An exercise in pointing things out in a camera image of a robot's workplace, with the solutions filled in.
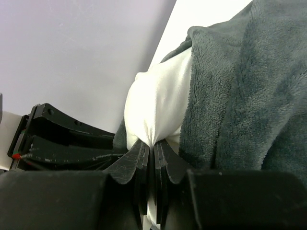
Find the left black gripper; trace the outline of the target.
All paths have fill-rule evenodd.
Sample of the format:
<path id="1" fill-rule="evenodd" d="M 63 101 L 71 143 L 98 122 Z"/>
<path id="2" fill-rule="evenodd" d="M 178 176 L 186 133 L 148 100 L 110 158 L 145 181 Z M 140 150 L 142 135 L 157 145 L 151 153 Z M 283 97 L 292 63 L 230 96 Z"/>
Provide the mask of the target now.
<path id="1" fill-rule="evenodd" d="M 33 137 L 29 152 L 22 155 L 27 128 Z M 113 147 L 114 134 L 68 116 L 48 103 L 36 105 L 17 127 L 7 155 L 10 171 L 32 171 L 28 162 L 72 165 L 121 157 L 126 149 Z"/>

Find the white pillow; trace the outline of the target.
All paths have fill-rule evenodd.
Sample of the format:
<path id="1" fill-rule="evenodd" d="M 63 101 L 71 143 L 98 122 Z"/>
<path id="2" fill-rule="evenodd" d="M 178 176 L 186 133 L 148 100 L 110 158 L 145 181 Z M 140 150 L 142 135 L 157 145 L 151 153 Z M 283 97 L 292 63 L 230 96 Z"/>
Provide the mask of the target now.
<path id="1" fill-rule="evenodd" d="M 136 75 L 124 108 L 128 149 L 138 139 L 150 148 L 166 139 L 178 153 L 189 100 L 191 65 L 191 48 L 188 48 Z"/>

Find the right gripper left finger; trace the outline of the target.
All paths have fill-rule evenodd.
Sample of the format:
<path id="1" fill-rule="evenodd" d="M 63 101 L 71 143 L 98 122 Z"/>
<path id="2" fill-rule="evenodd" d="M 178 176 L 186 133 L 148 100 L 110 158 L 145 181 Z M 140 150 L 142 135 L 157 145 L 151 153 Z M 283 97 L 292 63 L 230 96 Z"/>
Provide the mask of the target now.
<path id="1" fill-rule="evenodd" d="M 119 160 L 106 169 L 115 181 L 106 224 L 111 230 L 141 230 L 147 214 L 149 147 L 138 140 Z"/>

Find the zebra and green pillowcase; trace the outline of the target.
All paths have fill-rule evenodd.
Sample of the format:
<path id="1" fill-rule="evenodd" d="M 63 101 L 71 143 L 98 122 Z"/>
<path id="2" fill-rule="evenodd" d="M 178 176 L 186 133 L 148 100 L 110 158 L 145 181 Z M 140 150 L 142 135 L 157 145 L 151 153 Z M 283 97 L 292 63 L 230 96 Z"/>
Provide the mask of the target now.
<path id="1" fill-rule="evenodd" d="M 231 20 L 189 28 L 179 155 L 195 168 L 274 170 L 307 181 L 307 3 L 253 0 Z M 128 149 L 124 119 L 113 144 Z"/>

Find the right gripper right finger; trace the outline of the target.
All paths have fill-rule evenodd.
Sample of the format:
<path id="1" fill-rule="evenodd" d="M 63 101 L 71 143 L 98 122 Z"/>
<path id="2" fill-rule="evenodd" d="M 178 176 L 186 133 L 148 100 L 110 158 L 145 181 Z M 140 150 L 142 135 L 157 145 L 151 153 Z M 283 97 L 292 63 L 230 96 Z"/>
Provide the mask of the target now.
<path id="1" fill-rule="evenodd" d="M 157 142 L 153 149 L 156 223 L 163 230 L 171 199 L 170 186 L 179 184 L 186 171 L 193 167 L 178 156 L 167 141 Z"/>

